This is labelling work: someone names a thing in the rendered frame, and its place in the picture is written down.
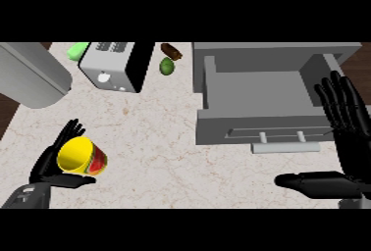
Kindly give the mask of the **grey drawer cabinet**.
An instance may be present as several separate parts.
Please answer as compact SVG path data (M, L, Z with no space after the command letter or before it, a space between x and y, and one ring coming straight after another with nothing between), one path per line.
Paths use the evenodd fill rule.
M316 54L335 54L342 64L360 42L193 42L193 90L203 92L205 58L214 56L219 73L299 71Z

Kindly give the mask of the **light green sponge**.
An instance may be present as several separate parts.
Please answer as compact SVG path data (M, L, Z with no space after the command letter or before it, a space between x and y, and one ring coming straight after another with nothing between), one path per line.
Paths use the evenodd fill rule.
M79 61L89 47L89 42L78 42L67 51L69 59Z

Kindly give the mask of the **grey open drawer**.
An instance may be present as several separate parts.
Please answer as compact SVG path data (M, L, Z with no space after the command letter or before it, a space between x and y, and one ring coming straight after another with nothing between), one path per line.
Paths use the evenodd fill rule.
M318 152L333 136L314 85L338 69L335 55L324 54L295 72L219 73L206 57L196 143L249 144L256 154Z

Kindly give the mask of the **green avocado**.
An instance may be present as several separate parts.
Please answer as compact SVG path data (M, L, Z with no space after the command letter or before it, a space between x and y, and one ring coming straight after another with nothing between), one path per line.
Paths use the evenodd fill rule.
M160 63L160 72L163 75L171 75L175 72L177 66L174 60L166 57Z

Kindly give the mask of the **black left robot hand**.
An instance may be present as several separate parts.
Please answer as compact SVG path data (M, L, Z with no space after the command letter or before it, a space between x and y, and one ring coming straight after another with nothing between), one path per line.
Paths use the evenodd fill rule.
M79 123L78 119L67 123L63 131L58 134L54 144L47 147L38 158L38 162L30 174L30 183L47 182L57 187L79 188L83 185L97 182L97 179L91 176L67 174L60 169L57 163L58 152L64 144L70 139L82 136L85 131L86 129L83 128L83 125Z

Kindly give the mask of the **yellow cup with red print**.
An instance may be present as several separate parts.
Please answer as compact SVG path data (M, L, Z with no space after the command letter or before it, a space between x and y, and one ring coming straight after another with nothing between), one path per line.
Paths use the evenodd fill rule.
M89 137L78 136L63 145L57 164L70 174L97 176L109 166L109 156Z

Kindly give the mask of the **brown bread roll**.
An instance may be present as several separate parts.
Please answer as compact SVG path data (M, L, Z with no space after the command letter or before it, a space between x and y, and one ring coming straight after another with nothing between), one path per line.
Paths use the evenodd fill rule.
M184 57L183 52L171 43L162 44L162 51L175 61Z

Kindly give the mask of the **grey rounded appliance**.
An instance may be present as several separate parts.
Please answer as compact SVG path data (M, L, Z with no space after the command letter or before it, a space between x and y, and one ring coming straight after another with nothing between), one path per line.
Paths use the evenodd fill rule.
M54 105L73 76L39 42L0 42L0 93L32 109Z

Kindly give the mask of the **silver and black toaster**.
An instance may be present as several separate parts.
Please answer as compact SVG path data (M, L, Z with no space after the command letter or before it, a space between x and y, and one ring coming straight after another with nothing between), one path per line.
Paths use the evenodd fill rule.
M79 68L103 90L143 91L154 42L92 42L79 61Z

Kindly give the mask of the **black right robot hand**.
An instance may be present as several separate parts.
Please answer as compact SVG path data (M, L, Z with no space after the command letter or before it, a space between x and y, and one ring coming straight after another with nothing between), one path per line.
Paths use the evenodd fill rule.
M313 172L280 175L279 186L313 199L371 200L371 117L351 79L332 71L316 85L333 128L344 173Z

